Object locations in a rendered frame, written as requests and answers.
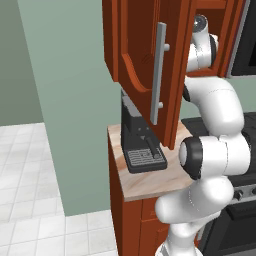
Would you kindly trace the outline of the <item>red-brown wooden cabinet door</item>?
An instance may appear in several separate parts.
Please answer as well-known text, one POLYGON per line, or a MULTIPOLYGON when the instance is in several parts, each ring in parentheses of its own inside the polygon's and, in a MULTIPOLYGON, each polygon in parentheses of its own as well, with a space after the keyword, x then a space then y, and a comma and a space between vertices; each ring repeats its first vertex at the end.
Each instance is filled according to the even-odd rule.
POLYGON ((162 145, 175 147, 197 0, 101 0, 104 59, 145 120, 150 119, 157 25, 166 25, 157 123, 162 145))

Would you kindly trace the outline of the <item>red-brown base cabinet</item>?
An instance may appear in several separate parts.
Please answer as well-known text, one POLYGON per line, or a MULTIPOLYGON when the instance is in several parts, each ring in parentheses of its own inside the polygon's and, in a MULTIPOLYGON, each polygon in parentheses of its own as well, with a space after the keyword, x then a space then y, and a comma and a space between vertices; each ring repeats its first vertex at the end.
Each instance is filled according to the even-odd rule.
POLYGON ((124 156, 117 159, 112 133, 108 132, 108 162, 110 181, 110 204, 117 251, 119 256, 139 256, 141 235, 142 200, 126 202, 119 173, 126 165, 124 156))

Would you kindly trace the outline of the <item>red-brown base cabinet door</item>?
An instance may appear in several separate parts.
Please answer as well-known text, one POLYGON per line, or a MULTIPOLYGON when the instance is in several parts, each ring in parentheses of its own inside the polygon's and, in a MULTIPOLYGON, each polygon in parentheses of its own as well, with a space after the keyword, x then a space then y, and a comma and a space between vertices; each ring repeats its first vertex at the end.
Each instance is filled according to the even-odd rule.
POLYGON ((161 223, 158 219, 142 221, 139 256, 155 256, 156 250, 168 235, 168 229, 169 225, 161 223))

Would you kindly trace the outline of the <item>black stove with oven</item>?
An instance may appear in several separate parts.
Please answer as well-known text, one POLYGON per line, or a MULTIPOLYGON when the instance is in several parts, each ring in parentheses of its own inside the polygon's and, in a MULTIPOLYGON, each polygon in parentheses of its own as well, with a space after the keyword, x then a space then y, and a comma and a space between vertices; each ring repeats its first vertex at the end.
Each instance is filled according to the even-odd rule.
POLYGON ((229 176, 234 190, 242 190, 217 219, 198 235, 203 256, 256 256, 256 112, 244 114, 242 134, 251 143, 252 163, 244 175, 229 176))

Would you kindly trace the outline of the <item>dark grey coffee machine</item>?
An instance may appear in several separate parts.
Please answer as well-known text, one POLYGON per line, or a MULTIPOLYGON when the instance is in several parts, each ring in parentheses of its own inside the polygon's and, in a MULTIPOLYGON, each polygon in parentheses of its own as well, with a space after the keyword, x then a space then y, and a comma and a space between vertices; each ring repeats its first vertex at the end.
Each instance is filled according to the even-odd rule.
POLYGON ((132 174, 167 168, 160 141, 124 90, 121 90, 121 147, 132 174))

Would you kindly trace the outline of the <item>red-brown drawer front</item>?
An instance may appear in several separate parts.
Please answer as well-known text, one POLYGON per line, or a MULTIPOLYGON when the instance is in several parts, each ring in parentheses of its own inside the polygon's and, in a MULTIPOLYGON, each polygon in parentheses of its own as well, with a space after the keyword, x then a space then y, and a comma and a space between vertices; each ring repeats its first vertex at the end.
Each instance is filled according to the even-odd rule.
POLYGON ((149 198, 142 200, 142 219, 150 220, 156 218, 155 213, 156 198, 149 198))

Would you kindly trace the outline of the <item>black microwave oven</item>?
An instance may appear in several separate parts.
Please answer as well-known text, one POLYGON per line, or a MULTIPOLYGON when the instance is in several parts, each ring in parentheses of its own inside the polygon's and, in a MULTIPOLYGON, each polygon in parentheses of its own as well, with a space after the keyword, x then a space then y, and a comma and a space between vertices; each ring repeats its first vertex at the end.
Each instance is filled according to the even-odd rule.
POLYGON ((256 0, 245 0, 226 76, 256 77, 256 0))

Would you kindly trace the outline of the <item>red-brown wall cabinet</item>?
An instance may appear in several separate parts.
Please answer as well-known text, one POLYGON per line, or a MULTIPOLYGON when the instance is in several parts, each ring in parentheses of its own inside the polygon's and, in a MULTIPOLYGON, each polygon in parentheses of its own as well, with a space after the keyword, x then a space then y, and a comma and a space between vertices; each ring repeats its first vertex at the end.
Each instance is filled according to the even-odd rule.
POLYGON ((225 77, 245 0, 193 0, 194 14, 208 20, 209 33, 218 36, 218 52, 211 67, 189 72, 188 76, 225 77))

